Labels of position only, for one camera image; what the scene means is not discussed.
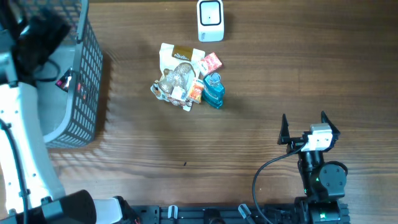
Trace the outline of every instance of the gray bin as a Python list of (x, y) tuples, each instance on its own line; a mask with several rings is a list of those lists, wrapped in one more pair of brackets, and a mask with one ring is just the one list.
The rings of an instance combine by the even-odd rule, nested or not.
[[(85, 146), (94, 140), (103, 71), (103, 54), (87, 18), (88, 0), (20, 2), (28, 17), (47, 7), (63, 16), (72, 27), (62, 45), (50, 56), (61, 68), (59, 78), (72, 69), (69, 91), (61, 90), (55, 82), (38, 82), (39, 119), (47, 147)], [(56, 72), (46, 63), (35, 76), (48, 78)]]

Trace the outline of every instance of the perforated basket wall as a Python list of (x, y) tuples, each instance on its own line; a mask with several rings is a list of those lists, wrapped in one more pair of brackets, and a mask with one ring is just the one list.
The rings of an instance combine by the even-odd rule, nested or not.
[[(54, 136), (48, 147), (81, 147), (94, 139), (98, 97), (103, 72), (103, 54), (96, 40), (90, 22), (86, 17), (88, 1), (24, 0), (21, 1), (28, 16), (33, 16), (40, 7), (53, 9), (71, 25), (71, 31), (62, 45), (75, 45), (72, 80), (68, 92), (65, 117), (69, 119), (65, 129)], [(82, 30), (83, 40), (76, 41)]]

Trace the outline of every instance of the brown label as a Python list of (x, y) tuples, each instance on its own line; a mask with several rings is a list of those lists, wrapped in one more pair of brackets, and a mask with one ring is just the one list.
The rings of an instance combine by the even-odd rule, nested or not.
[(182, 46), (174, 46), (172, 56), (178, 58), (180, 60), (191, 61), (193, 54), (193, 48), (191, 47), (182, 47)]

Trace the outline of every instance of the wooden table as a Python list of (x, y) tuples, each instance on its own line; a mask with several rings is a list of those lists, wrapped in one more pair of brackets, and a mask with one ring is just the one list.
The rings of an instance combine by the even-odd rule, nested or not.
[[(285, 152), (276, 144), (282, 114), (298, 136), (325, 110), (341, 131), (325, 160), (349, 167), (342, 201), (352, 223), (398, 222), (397, 9), (379, 1), (225, 1), (224, 41), (203, 44), (195, 1), (91, 4), (105, 54), (98, 136), (83, 149), (50, 150), (67, 193), (122, 195), (131, 205), (252, 203), (254, 173)], [(149, 88), (160, 77), (163, 42), (217, 53), (221, 110), (202, 103), (188, 113), (155, 98)], [(260, 202), (303, 196), (296, 162), (262, 172)]]

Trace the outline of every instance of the mouthwash bottle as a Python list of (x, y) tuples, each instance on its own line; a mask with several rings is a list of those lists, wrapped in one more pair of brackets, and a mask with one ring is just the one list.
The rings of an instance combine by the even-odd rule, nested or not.
[(207, 75), (203, 81), (205, 83), (205, 90), (202, 93), (203, 99), (212, 107), (219, 109), (223, 105), (223, 96), (225, 89), (221, 84), (221, 75), (213, 73)]

